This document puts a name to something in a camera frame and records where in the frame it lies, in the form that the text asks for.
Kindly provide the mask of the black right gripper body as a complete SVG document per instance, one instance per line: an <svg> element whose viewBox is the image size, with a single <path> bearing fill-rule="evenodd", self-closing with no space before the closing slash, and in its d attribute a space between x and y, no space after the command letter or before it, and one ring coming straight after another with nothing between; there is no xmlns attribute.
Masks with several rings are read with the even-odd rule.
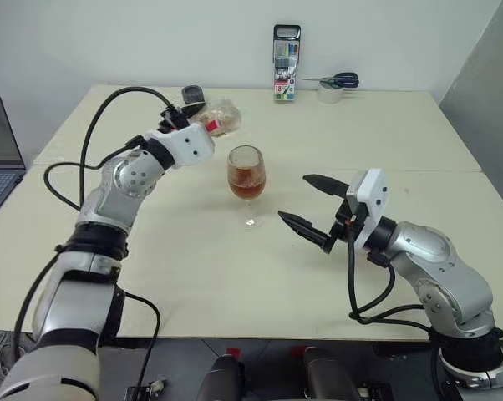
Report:
<svg viewBox="0 0 503 401"><path fill-rule="evenodd" d="M335 214L335 221L323 245L323 251L329 254L336 241L347 242L349 233L352 233L353 239L356 240L367 217L368 208L364 203L358 202L355 211L352 211L348 200L344 200Z"/></svg>

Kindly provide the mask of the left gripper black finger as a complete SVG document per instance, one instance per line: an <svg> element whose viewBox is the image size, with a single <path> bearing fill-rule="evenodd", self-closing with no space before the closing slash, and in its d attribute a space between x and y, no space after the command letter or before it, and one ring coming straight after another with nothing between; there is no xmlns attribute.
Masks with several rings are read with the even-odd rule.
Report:
<svg viewBox="0 0 503 401"><path fill-rule="evenodd" d="M206 107L206 102L193 102L185 104L180 107L181 113L185 116L187 120L192 120L197 114L199 114Z"/></svg>

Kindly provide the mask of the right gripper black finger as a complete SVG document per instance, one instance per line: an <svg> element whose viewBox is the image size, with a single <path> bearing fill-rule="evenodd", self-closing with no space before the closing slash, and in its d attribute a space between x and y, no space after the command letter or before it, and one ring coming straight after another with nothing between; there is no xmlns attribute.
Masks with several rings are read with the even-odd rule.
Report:
<svg viewBox="0 0 503 401"><path fill-rule="evenodd" d="M319 247L325 246L329 236L316 229L310 221L303 219L301 216L287 213L285 211L279 211L277 214L282 221L299 236Z"/></svg>
<svg viewBox="0 0 503 401"><path fill-rule="evenodd" d="M348 184L325 175L309 174L302 177L313 188L327 194L345 197Z"/></svg>

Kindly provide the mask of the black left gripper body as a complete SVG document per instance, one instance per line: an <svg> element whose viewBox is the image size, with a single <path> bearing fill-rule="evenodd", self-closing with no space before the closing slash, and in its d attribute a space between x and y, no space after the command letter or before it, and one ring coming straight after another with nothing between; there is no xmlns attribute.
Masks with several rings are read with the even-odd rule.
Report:
<svg viewBox="0 0 503 401"><path fill-rule="evenodd" d="M171 107L165 109L161 114L161 121L159 122L159 132L172 132L174 130L181 130L189 126L189 121L185 114L178 108Z"/></svg>

